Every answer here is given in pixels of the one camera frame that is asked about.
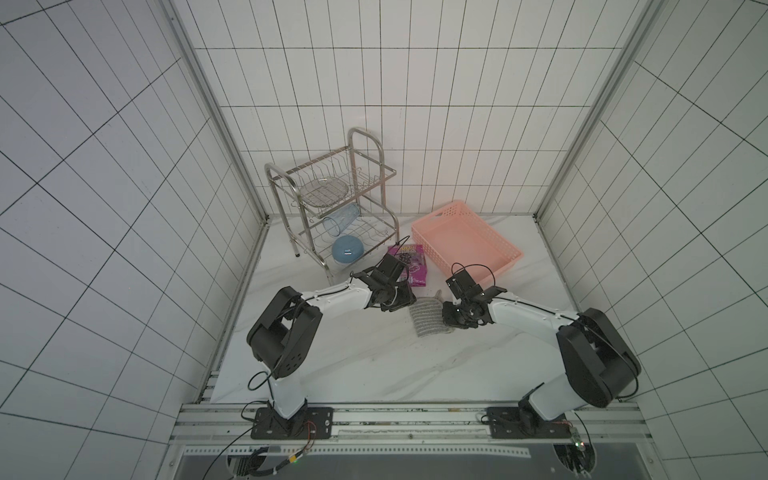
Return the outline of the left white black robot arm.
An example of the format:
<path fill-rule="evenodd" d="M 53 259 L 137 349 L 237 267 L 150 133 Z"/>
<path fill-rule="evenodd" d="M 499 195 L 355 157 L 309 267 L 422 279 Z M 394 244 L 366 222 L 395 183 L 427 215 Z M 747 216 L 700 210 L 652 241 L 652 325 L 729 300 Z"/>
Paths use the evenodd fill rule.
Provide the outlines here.
<path fill-rule="evenodd" d="M 408 282 L 368 284 L 353 277 L 321 290 L 277 291 L 246 336 L 253 356 L 272 379 L 271 406 L 279 418 L 293 420 L 307 404 L 298 370 L 308 358 L 324 320 L 367 309 L 395 312 L 416 302 Z"/>

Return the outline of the grey striped square dishcloth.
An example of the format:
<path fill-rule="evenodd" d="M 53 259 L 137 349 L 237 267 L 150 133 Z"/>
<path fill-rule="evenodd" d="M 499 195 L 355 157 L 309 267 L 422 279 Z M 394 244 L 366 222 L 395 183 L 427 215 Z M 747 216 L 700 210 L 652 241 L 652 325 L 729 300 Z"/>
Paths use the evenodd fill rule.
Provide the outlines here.
<path fill-rule="evenodd" d="M 443 321 L 443 303 L 442 292 L 438 290 L 433 296 L 418 297 L 408 307 L 408 313 L 419 338 L 452 332 L 452 328 Z"/>

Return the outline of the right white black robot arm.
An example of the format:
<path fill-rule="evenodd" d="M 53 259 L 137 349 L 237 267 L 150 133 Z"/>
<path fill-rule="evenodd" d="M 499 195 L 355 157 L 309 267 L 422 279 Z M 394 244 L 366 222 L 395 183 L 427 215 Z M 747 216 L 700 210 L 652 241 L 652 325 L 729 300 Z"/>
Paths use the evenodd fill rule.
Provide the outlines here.
<path fill-rule="evenodd" d="M 604 408 L 637 385 L 639 361 L 604 312 L 559 312 L 490 288 L 472 298 L 446 301 L 443 323 L 476 329 L 501 325 L 536 337 L 557 349 L 564 373 L 529 391 L 519 406 L 540 420 L 554 420 L 585 405 Z"/>

